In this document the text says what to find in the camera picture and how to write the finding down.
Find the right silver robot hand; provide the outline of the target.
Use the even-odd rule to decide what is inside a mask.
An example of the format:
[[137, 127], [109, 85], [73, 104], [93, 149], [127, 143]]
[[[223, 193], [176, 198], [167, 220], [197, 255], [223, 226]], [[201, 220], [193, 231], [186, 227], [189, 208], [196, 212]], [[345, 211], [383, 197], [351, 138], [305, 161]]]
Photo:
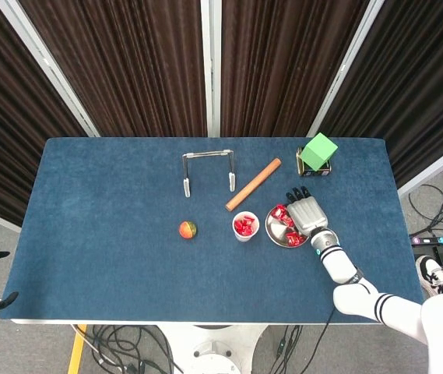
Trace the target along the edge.
[[306, 187], [293, 187], [286, 197], [287, 213], [301, 234], [310, 237], [314, 230], [328, 227], [327, 216]]

